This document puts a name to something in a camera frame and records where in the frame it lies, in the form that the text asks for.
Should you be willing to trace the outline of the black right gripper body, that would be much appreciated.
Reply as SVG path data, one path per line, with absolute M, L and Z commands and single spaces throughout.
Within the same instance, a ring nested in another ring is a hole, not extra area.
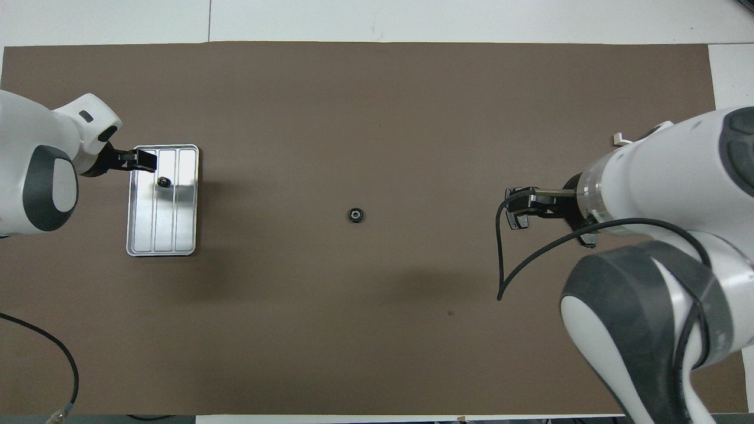
M 577 204 L 576 191 L 557 190 L 557 193 L 558 195 L 555 197 L 557 214 L 562 216 L 571 231 L 577 231 L 598 223 L 592 214 L 583 214 L 581 207 Z M 580 234 L 577 236 L 577 241 L 582 247 L 596 248 L 596 233 L 592 231 L 592 233 Z

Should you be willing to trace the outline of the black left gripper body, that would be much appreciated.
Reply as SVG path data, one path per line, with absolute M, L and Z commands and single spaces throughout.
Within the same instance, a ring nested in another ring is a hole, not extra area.
M 83 177 L 99 177 L 109 171 L 121 171 L 123 161 L 121 160 L 122 150 L 118 150 L 111 144 L 104 144 L 102 150 L 96 155 L 92 164 L 81 166 L 79 175 Z

